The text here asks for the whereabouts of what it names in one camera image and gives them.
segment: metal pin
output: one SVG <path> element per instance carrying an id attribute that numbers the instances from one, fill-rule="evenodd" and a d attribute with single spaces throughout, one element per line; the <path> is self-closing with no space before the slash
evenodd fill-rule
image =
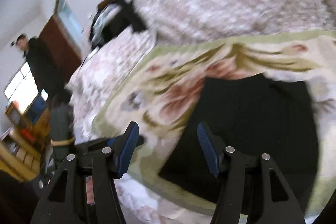
<path id="1" fill-rule="evenodd" d="M 112 151 L 112 148 L 110 148 L 110 147 L 104 147 L 102 150 L 101 150 L 104 154 L 108 154 L 108 153 L 110 153 L 111 151 Z"/>
<path id="2" fill-rule="evenodd" d="M 74 154 L 69 154 L 69 155 L 67 156 L 67 160 L 68 160 L 68 161 L 74 160 L 75 157 L 76 157 L 76 156 L 75 156 Z"/>
<path id="3" fill-rule="evenodd" d="M 228 152 L 228 153 L 233 153 L 233 152 L 235 152 L 235 148 L 232 147 L 232 146 L 227 146 L 227 147 L 225 148 L 225 150 L 226 150 L 226 152 Z"/>
<path id="4" fill-rule="evenodd" d="M 267 153 L 263 153 L 261 156 L 264 160 L 269 160 L 271 158 L 271 156 L 268 155 Z"/>

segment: blanket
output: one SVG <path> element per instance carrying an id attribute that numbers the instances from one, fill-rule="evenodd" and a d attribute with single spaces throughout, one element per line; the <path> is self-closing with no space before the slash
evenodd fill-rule
<path id="1" fill-rule="evenodd" d="M 336 32 L 311 31 L 156 47 L 108 98 L 93 121 L 93 130 L 112 137 L 136 121 L 146 142 L 135 150 L 128 173 L 168 200 L 211 215 L 215 204 L 158 176 L 193 111 L 204 78 L 233 80 L 262 72 L 276 80 L 305 80 L 314 101 L 321 149 L 318 178 L 306 213 L 318 214 L 336 186 L 336 151 L 331 144 L 336 140 L 331 126 L 336 106 L 335 38 Z"/>

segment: man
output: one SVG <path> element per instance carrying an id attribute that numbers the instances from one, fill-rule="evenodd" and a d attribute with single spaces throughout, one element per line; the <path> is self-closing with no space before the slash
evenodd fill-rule
<path id="1" fill-rule="evenodd" d="M 44 89 L 48 93 L 47 104 L 51 108 L 53 97 L 57 94 L 64 103 L 70 101 L 71 93 L 64 88 L 64 80 L 58 72 L 47 45 L 39 38 L 28 40 L 25 34 L 20 35 L 16 45 L 24 52 L 39 93 Z"/>

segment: blue gripper pad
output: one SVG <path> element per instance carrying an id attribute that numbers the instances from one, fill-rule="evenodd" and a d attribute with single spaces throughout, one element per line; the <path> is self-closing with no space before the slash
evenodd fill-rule
<path id="1" fill-rule="evenodd" d="M 128 170 L 128 166 L 131 162 L 131 158 L 135 146 L 137 145 L 138 138 L 139 138 L 139 125 L 135 122 L 131 129 L 131 132 L 128 135 L 125 145 L 120 152 L 119 165 L 118 165 L 119 168 L 117 171 L 119 177 L 122 177 L 122 175 L 125 174 Z"/>
<path id="2" fill-rule="evenodd" d="M 197 137 L 199 144 L 201 145 L 205 160 L 207 161 L 210 173 L 216 178 L 218 177 L 219 171 L 219 159 L 213 144 L 207 133 L 205 125 L 200 123 L 197 126 Z"/>

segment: brown door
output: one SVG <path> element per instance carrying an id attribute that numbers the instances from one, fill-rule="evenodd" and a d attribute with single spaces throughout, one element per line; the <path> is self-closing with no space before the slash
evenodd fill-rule
<path id="1" fill-rule="evenodd" d="M 64 81 L 69 82 L 72 74 L 80 66 L 81 59 L 78 49 L 56 15 L 49 19 L 39 38 L 47 44 Z"/>

